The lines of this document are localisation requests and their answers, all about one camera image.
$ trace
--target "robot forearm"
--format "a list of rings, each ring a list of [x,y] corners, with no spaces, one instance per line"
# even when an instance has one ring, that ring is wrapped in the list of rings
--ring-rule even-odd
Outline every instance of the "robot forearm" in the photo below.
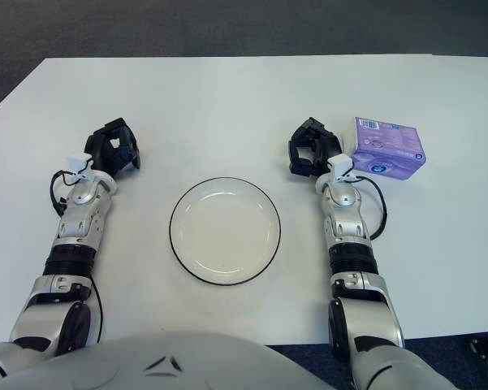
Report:
[[[297,147],[309,147],[313,161],[299,158]],[[361,194],[351,184],[358,178],[337,137],[310,118],[292,136],[289,155],[292,173],[318,176],[316,191],[322,195],[332,271],[330,346],[336,358],[350,362],[356,388],[454,388],[404,349],[399,321],[386,283],[378,274],[370,235],[361,217]]]
[[[110,140],[119,139],[114,148]],[[43,275],[36,279],[12,330],[10,343],[0,344],[0,378],[85,346],[94,258],[99,249],[117,190],[115,174],[129,163],[140,167],[136,139],[117,119],[87,140],[85,153],[69,158],[71,172],[58,172],[51,182],[53,205],[61,216]],[[58,175],[70,174],[72,190],[55,201]]]

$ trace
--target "black cable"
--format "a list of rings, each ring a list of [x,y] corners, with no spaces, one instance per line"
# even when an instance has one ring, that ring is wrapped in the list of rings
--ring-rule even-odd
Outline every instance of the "black cable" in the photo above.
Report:
[[[348,169],[348,171],[343,173],[343,177],[346,177],[350,172],[352,172],[353,169],[354,169],[354,162],[352,161],[352,166],[350,167],[350,169]]]
[[[60,177],[60,176],[63,176],[63,183],[65,183],[65,185],[68,185],[68,186],[71,186],[71,185],[74,185],[77,183],[74,182],[74,183],[67,183],[65,181],[65,175],[72,175],[72,172],[69,172],[69,171],[57,171],[56,173],[53,174],[52,176],[52,179],[50,180],[50,188],[49,188],[49,193],[50,193],[50,201],[52,202],[52,207],[56,210],[56,213],[58,213],[58,215],[61,217],[63,215],[63,212],[65,211],[65,207],[56,200],[56,197],[54,196],[54,183],[56,182],[56,180]]]
[[[97,303],[99,305],[99,333],[97,334],[97,343],[101,341],[101,334],[103,332],[103,305],[101,303],[101,298],[99,297],[99,292],[97,290],[96,282],[94,282],[94,278],[90,275],[90,280],[92,280],[92,287],[94,288],[94,292],[96,293]]]
[[[375,183],[373,180],[371,180],[369,177],[366,177],[366,176],[357,176],[357,179],[358,180],[354,180],[354,181],[346,181],[346,180],[345,181],[347,183],[357,183],[359,181],[366,180],[366,181],[370,182],[375,187],[375,189],[377,189],[379,197],[381,198],[381,204],[382,204],[381,223],[379,224],[379,227],[374,232],[374,234],[370,235],[370,240],[375,240],[377,237],[381,236],[382,232],[384,231],[384,227],[387,225],[387,218],[388,218],[387,204],[384,202],[384,196],[382,195],[382,191],[379,188],[379,186],[377,185],[377,183]]]
[[[93,158],[91,157],[91,158],[89,158],[89,159],[86,161],[86,164],[85,164],[84,168],[83,168],[82,170],[78,171],[78,175],[79,175],[79,174],[80,174],[82,171],[84,171],[85,169],[87,169],[87,168],[89,167],[89,163],[90,163],[92,160],[93,160]]]

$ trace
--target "purple box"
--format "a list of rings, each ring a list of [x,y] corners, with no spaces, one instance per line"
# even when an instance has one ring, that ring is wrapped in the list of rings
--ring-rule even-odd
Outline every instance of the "purple box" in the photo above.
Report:
[[[407,179],[425,163],[417,129],[399,124],[354,118],[343,144],[360,171]]]

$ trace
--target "dark floor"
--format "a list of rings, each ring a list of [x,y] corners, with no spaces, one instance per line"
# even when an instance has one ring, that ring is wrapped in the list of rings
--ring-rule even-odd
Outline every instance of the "dark floor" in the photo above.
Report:
[[[47,57],[432,53],[488,56],[488,0],[0,0],[0,101]],[[488,389],[465,336],[408,347],[463,389]],[[326,345],[283,352],[339,389]]]

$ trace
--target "white table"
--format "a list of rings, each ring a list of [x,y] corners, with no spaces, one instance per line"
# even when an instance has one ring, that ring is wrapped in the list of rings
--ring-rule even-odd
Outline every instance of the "white table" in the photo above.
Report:
[[[288,170],[287,140],[309,116],[337,133],[353,116],[418,128],[426,165],[408,181],[375,178],[389,210],[379,271],[407,338],[488,331],[488,58],[54,58],[0,104],[0,340],[55,234],[51,175],[119,116],[142,168],[119,179],[97,257],[106,339],[195,329],[328,341],[319,196]],[[282,221],[276,258],[240,286],[194,279],[168,239],[175,203],[215,176],[261,187]],[[378,205],[361,188],[372,230]]]

